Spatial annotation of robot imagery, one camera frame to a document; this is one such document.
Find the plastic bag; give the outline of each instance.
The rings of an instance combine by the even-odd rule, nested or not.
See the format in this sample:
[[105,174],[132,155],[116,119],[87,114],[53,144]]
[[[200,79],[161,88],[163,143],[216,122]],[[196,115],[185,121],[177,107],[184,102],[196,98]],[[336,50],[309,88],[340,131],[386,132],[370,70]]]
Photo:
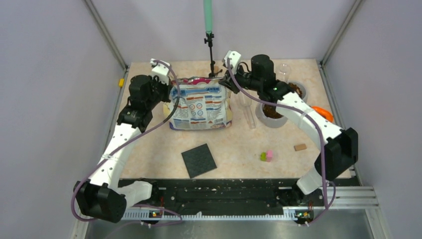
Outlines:
[[[218,83],[219,78],[182,79],[178,109],[169,120],[175,130],[199,130],[231,126],[233,114],[230,93]],[[177,88],[170,91],[170,103],[163,105],[164,116],[173,110]]]

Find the metal pole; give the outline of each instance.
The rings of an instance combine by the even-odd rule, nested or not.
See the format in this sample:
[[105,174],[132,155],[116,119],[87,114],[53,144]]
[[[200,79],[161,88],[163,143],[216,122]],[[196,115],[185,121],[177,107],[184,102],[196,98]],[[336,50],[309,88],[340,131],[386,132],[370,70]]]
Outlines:
[[327,52],[325,53],[322,61],[321,66],[324,68],[327,62],[330,60],[332,54],[334,53],[334,50],[336,49],[341,37],[345,34],[347,28],[349,27],[350,22],[352,21],[353,17],[356,15],[357,11],[359,10],[359,7],[364,2],[364,0],[355,0],[353,3],[352,8],[350,9],[349,13],[347,14],[346,19],[344,20],[343,24],[340,27],[340,30],[338,31],[337,35],[335,36],[334,40],[331,42]]
[[211,63],[210,63],[210,67],[211,67],[211,73],[209,73],[209,77],[214,77],[216,74],[214,73],[214,65],[215,65],[215,61],[212,59],[212,39],[214,38],[214,34],[211,33],[206,33],[206,38],[204,38],[204,43],[207,44],[208,43],[208,47],[210,48],[210,58],[211,58]]
[[94,22],[97,25],[98,29],[100,30],[101,35],[104,37],[104,40],[107,43],[111,53],[119,62],[123,70],[127,69],[127,64],[124,62],[123,57],[116,46],[116,43],[113,41],[110,35],[110,32],[107,30],[107,27],[104,24],[103,20],[101,19],[101,16],[98,13],[97,9],[95,8],[94,3],[92,2],[92,0],[82,0],[82,1],[85,3],[87,9],[90,11],[90,14],[94,19]]

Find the small wooden block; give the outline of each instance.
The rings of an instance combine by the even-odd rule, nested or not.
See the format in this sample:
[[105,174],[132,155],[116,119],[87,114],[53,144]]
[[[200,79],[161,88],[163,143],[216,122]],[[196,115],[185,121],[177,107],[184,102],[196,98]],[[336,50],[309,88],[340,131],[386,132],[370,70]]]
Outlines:
[[305,150],[306,149],[306,144],[298,144],[295,145],[295,151],[301,151],[301,150]]

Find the enclosure wall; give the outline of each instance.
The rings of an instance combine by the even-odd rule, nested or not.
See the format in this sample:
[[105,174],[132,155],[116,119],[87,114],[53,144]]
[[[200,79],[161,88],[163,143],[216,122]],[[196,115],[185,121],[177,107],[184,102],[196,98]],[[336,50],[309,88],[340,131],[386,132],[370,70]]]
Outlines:
[[[94,0],[126,62],[209,60],[202,0]],[[214,57],[321,59],[354,0],[214,0]]]
[[123,71],[81,0],[0,3],[0,234],[69,238]]
[[420,238],[422,1],[366,1],[327,66],[394,238]]

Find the green block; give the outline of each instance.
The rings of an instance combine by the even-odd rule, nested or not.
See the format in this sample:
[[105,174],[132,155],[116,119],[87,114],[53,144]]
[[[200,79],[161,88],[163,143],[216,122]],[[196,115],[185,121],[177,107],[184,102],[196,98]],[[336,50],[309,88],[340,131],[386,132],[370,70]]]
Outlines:
[[265,152],[261,153],[261,161],[267,161],[267,154]]

